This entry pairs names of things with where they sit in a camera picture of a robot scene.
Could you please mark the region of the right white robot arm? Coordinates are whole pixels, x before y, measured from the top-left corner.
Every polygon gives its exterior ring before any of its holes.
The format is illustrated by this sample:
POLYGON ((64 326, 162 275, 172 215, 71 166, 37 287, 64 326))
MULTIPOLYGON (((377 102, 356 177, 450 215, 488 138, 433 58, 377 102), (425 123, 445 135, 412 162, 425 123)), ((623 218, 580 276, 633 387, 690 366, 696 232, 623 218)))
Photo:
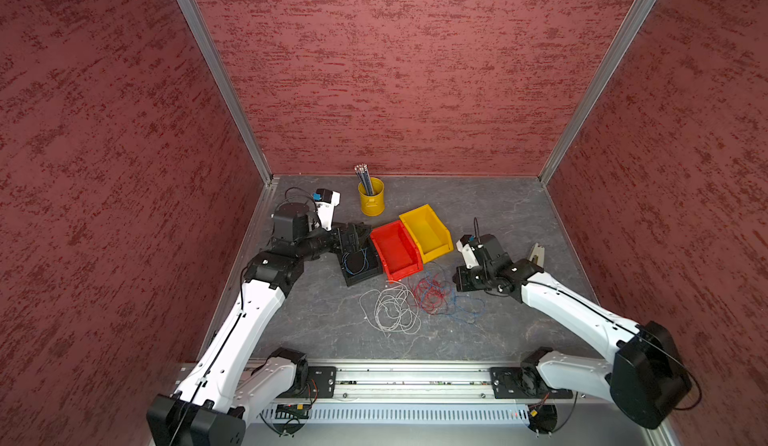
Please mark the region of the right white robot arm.
POLYGON ((597 354, 587 358, 542 347, 517 367, 493 369, 496 397, 544 404, 556 391, 584 393, 613 403, 635 424, 656 429, 700 388, 666 328, 641 325, 567 288, 544 270, 542 246, 519 261, 493 235, 465 235, 456 248, 464 261, 453 276, 457 291, 509 297, 549 316, 597 354))

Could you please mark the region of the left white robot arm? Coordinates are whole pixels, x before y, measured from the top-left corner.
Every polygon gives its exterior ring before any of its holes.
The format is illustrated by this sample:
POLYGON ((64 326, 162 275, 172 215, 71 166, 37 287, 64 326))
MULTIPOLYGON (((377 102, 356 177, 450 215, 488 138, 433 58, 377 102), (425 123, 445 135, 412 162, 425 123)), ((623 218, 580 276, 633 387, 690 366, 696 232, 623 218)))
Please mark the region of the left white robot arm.
POLYGON ((146 419, 156 445, 239 445, 247 427, 280 397, 314 403, 330 397, 331 378, 311 372, 305 354, 275 350, 249 378, 242 377, 268 323, 284 304, 307 261, 341 249, 335 191, 320 189, 307 202, 284 202, 273 214, 270 247, 240 276, 238 296, 219 334, 170 395, 158 395, 146 419))

